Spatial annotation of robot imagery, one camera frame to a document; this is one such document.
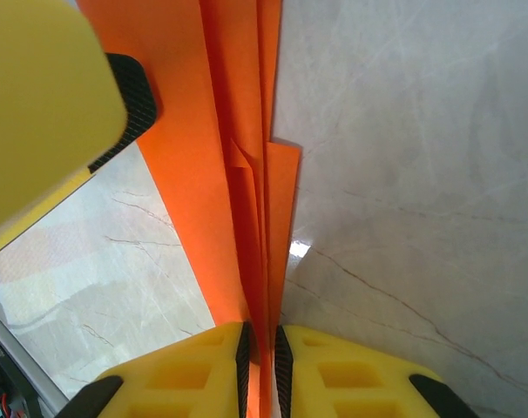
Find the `gray surface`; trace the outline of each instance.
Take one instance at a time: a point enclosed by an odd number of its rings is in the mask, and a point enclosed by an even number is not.
[[[311,246],[283,320],[528,417],[528,1],[287,0],[277,104]]]

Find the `black rubber edge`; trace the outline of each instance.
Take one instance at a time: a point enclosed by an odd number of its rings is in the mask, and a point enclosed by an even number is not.
[[[275,332],[275,382],[278,389],[281,418],[291,416],[291,385],[293,382],[293,353],[282,326]]]
[[[440,418],[479,418],[450,387],[422,374],[410,376],[411,384]]]
[[[240,330],[239,346],[235,355],[237,363],[237,398],[239,400],[239,418],[247,416],[248,367],[250,362],[250,324],[245,322]]]
[[[126,128],[115,146],[88,165],[90,173],[98,170],[150,129],[158,116],[156,102],[142,64],[127,55],[106,54],[106,56],[117,81],[118,90],[125,101]]]
[[[107,376],[80,389],[57,418],[97,418],[123,384],[119,376]]]

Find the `yellow robot part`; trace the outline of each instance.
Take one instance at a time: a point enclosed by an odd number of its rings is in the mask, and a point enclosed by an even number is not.
[[[283,418],[475,416],[429,369],[305,327],[278,329],[275,364]],[[434,398],[418,391],[423,381]],[[456,413],[430,405],[441,402]]]
[[[38,203],[33,204],[28,212],[24,212],[20,217],[13,219],[9,225],[0,230],[0,250],[75,192],[90,177],[91,174],[87,168],[78,170],[70,179],[57,187],[54,192],[48,194],[47,197],[41,199]]]
[[[103,373],[58,418],[244,418],[249,325],[232,323]]]
[[[73,190],[125,123],[111,68],[77,10],[63,0],[0,2],[0,247],[21,232],[7,233],[10,222]]]

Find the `marble floor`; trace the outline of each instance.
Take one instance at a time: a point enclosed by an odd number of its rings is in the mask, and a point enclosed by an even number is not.
[[[528,418],[528,0],[284,0],[274,135],[282,321]],[[0,318],[69,396],[213,325],[135,145],[0,252]]]

